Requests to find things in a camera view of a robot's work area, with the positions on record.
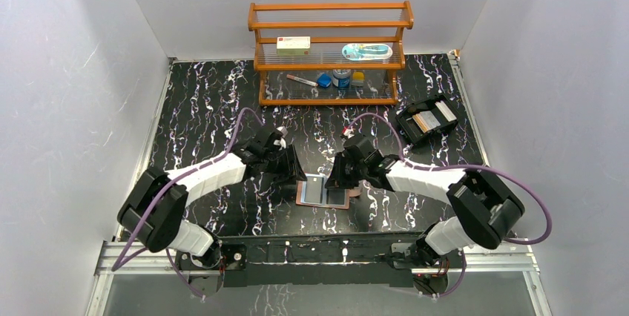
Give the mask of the brown leather card holder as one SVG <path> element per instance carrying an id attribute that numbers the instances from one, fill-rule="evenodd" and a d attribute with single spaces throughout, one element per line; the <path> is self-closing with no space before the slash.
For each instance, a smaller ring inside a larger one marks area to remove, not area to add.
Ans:
<path id="1" fill-rule="evenodd" d="M 306 181 L 297 181 L 295 203 L 318 208 L 349 209 L 350 201 L 359 198 L 363 188 L 349 190 L 327 189 L 327 178 L 323 175 L 306 174 Z"/>

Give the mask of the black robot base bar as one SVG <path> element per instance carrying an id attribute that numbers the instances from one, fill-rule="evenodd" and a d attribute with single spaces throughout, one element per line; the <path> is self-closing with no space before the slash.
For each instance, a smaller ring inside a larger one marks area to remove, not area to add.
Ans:
<path id="1" fill-rule="evenodd" d="M 412 269 L 427 266 L 417 232 L 225 237 L 244 255 L 229 266 L 228 288 L 271 284 L 388 284 L 410 287 Z"/>

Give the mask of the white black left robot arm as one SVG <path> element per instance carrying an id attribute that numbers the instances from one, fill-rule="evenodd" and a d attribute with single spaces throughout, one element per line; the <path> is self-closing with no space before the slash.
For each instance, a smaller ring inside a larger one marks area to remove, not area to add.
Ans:
<path id="1" fill-rule="evenodd" d="M 185 220 L 185 210 L 206 194 L 261 174 L 272 175 L 278 185 L 306 180 L 295 147 L 284 136 L 283 130 L 266 126 L 201 163 L 175 171 L 147 168 L 122 204 L 118 223 L 151 252 L 176 249 L 192 255 L 204 269 L 214 268 L 222 257 L 220 241 Z"/>

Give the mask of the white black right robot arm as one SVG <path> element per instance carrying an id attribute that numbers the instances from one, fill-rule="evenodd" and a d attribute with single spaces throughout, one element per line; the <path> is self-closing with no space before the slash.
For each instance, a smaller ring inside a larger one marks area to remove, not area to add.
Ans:
<path id="1" fill-rule="evenodd" d="M 408 192 L 450 205 L 454 217 L 431 225 L 412 253 L 436 267 L 455 249 L 497 248 L 524 215 L 523 203 L 493 172 L 479 168 L 430 168 L 395 154 L 382 154 L 362 135 L 349 138 L 335 155 L 325 187 L 350 190 L 366 181 L 375 188 Z"/>

